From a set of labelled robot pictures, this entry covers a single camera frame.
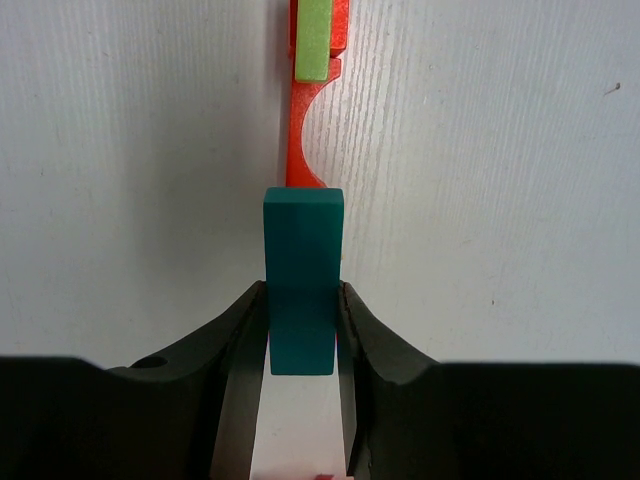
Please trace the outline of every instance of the white textured surface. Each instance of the white textured surface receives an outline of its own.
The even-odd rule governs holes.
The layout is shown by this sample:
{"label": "white textured surface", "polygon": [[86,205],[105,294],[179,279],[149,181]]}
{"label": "white textured surface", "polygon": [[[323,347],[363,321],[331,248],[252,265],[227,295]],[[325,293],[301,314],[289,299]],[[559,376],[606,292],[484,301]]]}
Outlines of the white textured surface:
{"label": "white textured surface", "polygon": [[[343,277],[439,359],[640,361],[637,1],[352,1],[305,144]],[[128,364],[263,277],[282,7],[0,0],[2,353]],[[339,469],[306,380],[265,382],[260,478]]]}

